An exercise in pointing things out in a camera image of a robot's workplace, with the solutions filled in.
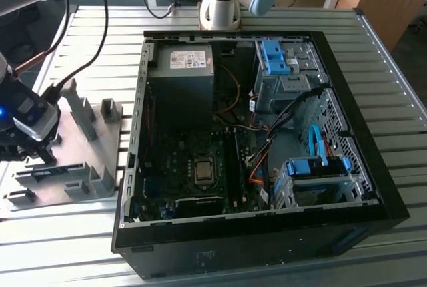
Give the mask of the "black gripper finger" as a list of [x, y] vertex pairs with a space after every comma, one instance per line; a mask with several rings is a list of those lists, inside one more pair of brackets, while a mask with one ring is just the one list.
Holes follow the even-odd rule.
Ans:
[[33, 153], [33, 159], [40, 158], [45, 164], [55, 165], [56, 157], [52, 152], [52, 143], [48, 142], [37, 142], [35, 144], [35, 151]]

